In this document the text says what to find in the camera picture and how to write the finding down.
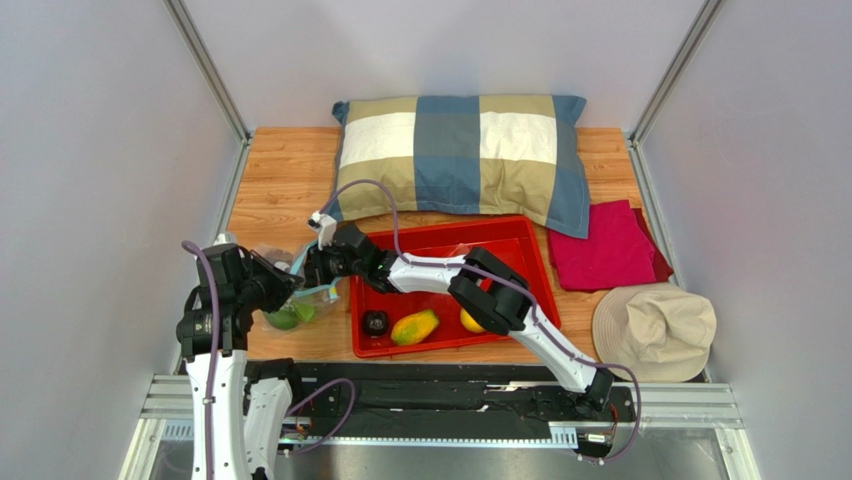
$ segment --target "striped pillow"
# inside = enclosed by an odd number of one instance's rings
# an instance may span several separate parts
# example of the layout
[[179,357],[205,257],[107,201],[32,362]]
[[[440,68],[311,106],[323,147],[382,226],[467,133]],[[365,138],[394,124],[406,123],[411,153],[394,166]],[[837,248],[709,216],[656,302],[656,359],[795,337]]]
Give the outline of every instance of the striped pillow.
[[[385,184],[400,210],[521,213],[586,238],[589,188],[574,130],[585,104],[550,95],[338,102],[335,188],[368,178]],[[350,188],[331,207],[338,221],[389,211],[369,185]]]

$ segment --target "dark round fruit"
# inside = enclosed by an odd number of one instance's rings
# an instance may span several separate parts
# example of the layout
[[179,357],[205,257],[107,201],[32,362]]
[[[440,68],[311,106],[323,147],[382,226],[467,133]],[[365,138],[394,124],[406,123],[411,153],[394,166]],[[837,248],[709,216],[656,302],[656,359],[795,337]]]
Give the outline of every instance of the dark round fruit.
[[367,310],[361,317],[361,331],[370,337],[381,337],[390,330],[390,318],[382,310]]

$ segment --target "red plastic bin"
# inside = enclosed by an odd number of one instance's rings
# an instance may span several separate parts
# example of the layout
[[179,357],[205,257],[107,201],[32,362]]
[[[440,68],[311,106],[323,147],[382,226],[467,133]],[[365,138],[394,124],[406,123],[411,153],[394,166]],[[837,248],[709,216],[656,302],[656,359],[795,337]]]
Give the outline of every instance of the red plastic bin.
[[[371,233],[369,237],[380,248],[393,249],[393,231]],[[450,257],[467,253],[467,250],[460,250],[460,246],[485,247],[521,274],[529,282],[530,291],[550,321],[557,328],[562,324],[550,283],[547,281],[532,222],[524,216],[407,228],[399,231],[399,245],[403,252],[431,257]],[[449,295],[424,292],[382,295],[365,285],[358,277],[351,277],[350,282],[352,349],[360,358],[462,347],[509,338],[492,333],[476,334],[466,330],[459,320],[461,306]],[[371,338],[361,331],[361,316],[367,310],[387,312],[393,328],[397,320],[427,308],[435,311],[441,325],[417,345],[400,347],[391,341],[390,333]]]

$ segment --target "wooden surface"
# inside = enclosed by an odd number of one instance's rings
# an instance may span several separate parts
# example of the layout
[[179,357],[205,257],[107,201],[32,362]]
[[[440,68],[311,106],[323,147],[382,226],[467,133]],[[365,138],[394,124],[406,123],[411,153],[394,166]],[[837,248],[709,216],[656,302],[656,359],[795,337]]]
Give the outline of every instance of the wooden surface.
[[[316,239],[307,227],[308,216],[321,207],[331,191],[337,128],[261,128],[252,144],[228,230],[240,244],[261,243],[296,251]],[[618,129],[579,129],[578,151],[586,167],[592,203],[628,199],[633,207],[642,200],[624,137]],[[400,215],[400,228],[434,225],[482,217],[437,212]],[[390,215],[355,222],[363,231],[392,228]],[[606,291],[592,294],[563,291],[550,267],[545,229],[536,226],[545,269],[562,320],[562,332],[580,350],[597,358],[592,343],[592,314]],[[256,313],[249,334],[249,357],[292,357],[297,360],[359,360],[352,352],[348,282],[336,308],[316,323],[292,332],[265,331]],[[379,357],[376,360],[444,363],[537,363],[526,348],[513,340],[430,352]]]

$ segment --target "hat brim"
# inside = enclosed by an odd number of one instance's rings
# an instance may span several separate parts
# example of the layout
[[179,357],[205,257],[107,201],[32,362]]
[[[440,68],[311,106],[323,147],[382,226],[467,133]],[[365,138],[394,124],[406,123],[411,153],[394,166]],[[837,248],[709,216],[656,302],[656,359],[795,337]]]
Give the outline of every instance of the hat brim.
[[[704,370],[709,350],[703,355],[670,363],[642,362],[624,342],[627,328],[627,302],[637,293],[646,290],[682,291],[670,283],[652,283],[635,287],[614,288],[601,299],[592,319],[592,341],[602,363],[624,365],[640,382],[685,382]],[[627,372],[610,369],[619,378],[630,380]]]

